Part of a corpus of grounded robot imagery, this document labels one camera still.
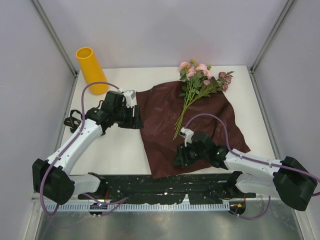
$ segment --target white wall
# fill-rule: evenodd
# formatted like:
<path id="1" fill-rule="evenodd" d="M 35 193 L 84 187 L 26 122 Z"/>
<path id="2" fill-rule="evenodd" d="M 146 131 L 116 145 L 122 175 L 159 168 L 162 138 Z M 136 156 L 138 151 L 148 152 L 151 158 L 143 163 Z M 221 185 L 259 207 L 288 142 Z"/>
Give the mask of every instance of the white wall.
<path id="1" fill-rule="evenodd" d="M 284 155 L 320 176 L 320 2 L 297 1 L 257 69 Z M 320 196 L 308 206 L 318 239 Z"/>
<path id="2" fill-rule="evenodd" d="M 0 239 L 19 240 L 73 77 L 28 0 L 0 1 L 0 33 Z"/>
<path id="3" fill-rule="evenodd" d="M 40 0 L 72 62 L 92 47 L 104 68 L 195 58 L 252 66 L 286 0 Z"/>

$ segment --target pink rose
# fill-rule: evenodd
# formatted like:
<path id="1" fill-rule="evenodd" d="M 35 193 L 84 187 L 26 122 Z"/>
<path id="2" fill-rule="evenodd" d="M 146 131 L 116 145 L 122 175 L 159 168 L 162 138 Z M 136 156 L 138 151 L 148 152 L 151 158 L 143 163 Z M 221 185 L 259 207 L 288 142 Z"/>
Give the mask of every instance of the pink rose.
<path id="1" fill-rule="evenodd" d="M 203 81 L 203 84 L 206 85 L 206 86 L 208 86 L 210 83 L 211 83 L 210 80 L 204 80 Z"/>
<path id="2" fill-rule="evenodd" d="M 229 75 L 225 77 L 225 81 L 226 81 L 228 84 L 231 83 L 231 79 L 232 79 L 232 77 L 229 76 Z"/>
<path id="3" fill-rule="evenodd" d="M 212 75 L 211 75 L 211 72 L 208 70 L 208 69 L 205 69 L 205 71 L 203 71 L 204 75 L 206 75 L 206 77 L 208 79 L 211 79 Z"/>
<path id="4" fill-rule="evenodd" d="M 229 86 L 228 86 L 228 83 L 224 83 L 224 84 L 222 84 L 221 87 L 222 87 L 222 91 L 225 92 L 225 91 L 227 91 L 227 89 L 228 89 Z"/>
<path id="5" fill-rule="evenodd" d="M 190 79 L 192 76 L 194 76 L 195 74 L 196 74 L 197 72 L 196 72 L 196 70 L 194 70 L 193 68 L 190 68 L 189 70 L 188 70 L 188 73 L 186 74 L 186 79 Z"/>
<path id="6" fill-rule="evenodd" d="M 182 62 L 182 63 L 180 64 L 180 66 L 179 66 L 180 71 L 181 71 L 182 69 L 184 69 L 185 67 L 190 68 L 190 67 L 191 67 L 190 63 L 188 63 L 188 62 L 186 62 L 186 61 Z"/>
<path id="7" fill-rule="evenodd" d="M 219 78 L 225 78 L 227 74 L 224 71 L 219 72 Z"/>
<path id="8" fill-rule="evenodd" d="M 207 69 L 207 66 L 204 65 L 204 64 L 202 64 L 202 63 L 200 63 L 199 66 L 198 66 L 196 69 L 202 70 L 203 72 L 205 72 L 205 71 L 208 70 L 208 69 Z"/>

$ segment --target dark brown fabric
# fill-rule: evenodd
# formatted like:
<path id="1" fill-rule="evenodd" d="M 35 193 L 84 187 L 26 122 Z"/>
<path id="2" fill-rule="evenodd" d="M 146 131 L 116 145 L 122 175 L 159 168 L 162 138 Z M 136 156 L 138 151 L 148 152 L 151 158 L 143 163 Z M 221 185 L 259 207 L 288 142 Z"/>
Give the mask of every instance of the dark brown fabric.
<path id="1" fill-rule="evenodd" d="M 183 97 L 179 97 L 183 84 L 181 81 L 166 82 L 156 85 L 150 90 L 136 93 L 137 104 L 140 106 L 141 119 L 144 124 L 144 128 L 140 130 L 141 137 L 154 179 L 190 173 L 211 166 L 204 160 L 198 160 L 194 165 L 186 168 L 172 165 L 172 161 L 176 158 L 177 145 L 184 142 L 181 136 L 173 141 L 174 125 L 184 105 Z M 194 102 L 183 117 L 182 127 L 193 116 L 203 113 L 216 115 L 226 123 L 232 148 L 244 153 L 250 151 L 244 136 L 236 126 L 234 109 L 222 92 L 211 94 L 210 97 L 202 97 Z M 190 123 L 188 129 L 194 132 L 202 131 L 211 136 L 215 144 L 226 145 L 223 126 L 212 117 L 197 117 Z"/>

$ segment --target yellow cylinder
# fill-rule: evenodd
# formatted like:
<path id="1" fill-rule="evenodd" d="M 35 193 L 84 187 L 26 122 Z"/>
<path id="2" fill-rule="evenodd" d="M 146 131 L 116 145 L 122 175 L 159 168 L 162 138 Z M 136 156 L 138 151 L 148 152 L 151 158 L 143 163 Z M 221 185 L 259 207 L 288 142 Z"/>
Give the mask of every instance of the yellow cylinder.
<path id="1" fill-rule="evenodd" d="M 107 82 L 98 59 L 90 47 L 80 48 L 75 55 L 87 85 L 95 82 Z M 105 94 L 108 88 L 107 84 L 95 84 L 90 86 L 89 90 L 93 95 L 101 95 Z"/>

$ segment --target tabletop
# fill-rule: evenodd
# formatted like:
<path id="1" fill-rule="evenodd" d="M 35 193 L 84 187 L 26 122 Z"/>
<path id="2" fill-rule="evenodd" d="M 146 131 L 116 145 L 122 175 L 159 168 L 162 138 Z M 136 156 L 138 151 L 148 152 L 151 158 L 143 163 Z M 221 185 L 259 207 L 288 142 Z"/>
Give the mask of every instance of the tabletop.
<path id="1" fill-rule="evenodd" d="M 146 91 L 153 86 L 179 80 L 177 67 L 143 67 L 104 69 L 109 83 L 126 90 Z M 266 126 L 259 108 L 254 88 L 246 66 L 213 66 L 214 77 L 219 72 L 230 72 L 234 76 L 229 89 L 224 92 L 232 104 L 235 123 L 244 135 L 251 149 L 250 154 L 274 159 L 275 155 L 268 137 Z M 70 109 L 81 109 L 81 93 L 86 86 L 80 72 Z M 96 107 L 105 95 L 84 95 L 84 109 Z M 64 129 L 62 143 L 72 136 L 69 128 Z M 147 155 L 139 130 L 119 128 L 116 124 L 108 128 L 104 136 L 96 139 L 73 167 L 72 175 L 94 172 L 100 175 L 138 175 L 151 174 Z M 222 168 L 209 167 L 192 174 L 227 173 Z"/>

